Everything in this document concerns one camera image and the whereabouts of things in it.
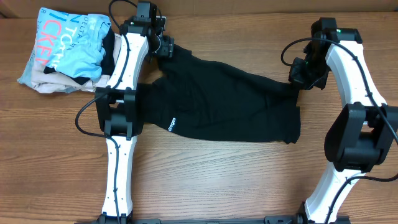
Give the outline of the black t-shirt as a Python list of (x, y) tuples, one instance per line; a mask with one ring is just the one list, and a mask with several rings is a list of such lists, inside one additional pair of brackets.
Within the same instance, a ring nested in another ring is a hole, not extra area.
[(298, 141), (299, 91), (288, 83), (199, 59), (178, 45), (158, 65), (162, 77), (137, 87), (145, 122), (209, 141)]

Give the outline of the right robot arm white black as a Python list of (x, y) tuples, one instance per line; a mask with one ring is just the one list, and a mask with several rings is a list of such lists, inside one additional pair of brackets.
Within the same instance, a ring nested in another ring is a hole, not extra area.
[(289, 65), (289, 82), (301, 90), (324, 89), (333, 73), (342, 110), (325, 136), (328, 164), (311, 196), (296, 215), (268, 216), (265, 223), (349, 223), (338, 216), (345, 198), (359, 180), (370, 178), (397, 141), (397, 107), (389, 106), (373, 83), (359, 31), (321, 17), (307, 41), (305, 58)]

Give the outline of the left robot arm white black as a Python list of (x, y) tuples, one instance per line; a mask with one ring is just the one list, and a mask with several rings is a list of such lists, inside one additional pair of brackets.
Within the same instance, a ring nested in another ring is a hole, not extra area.
[(173, 38), (164, 35), (166, 17), (149, 1), (136, 3), (136, 15), (119, 27), (121, 48), (111, 78), (95, 91), (101, 137), (108, 148), (106, 196), (97, 223), (131, 223), (131, 177), (137, 135), (137, 81), (145, 58), (170, 58)]

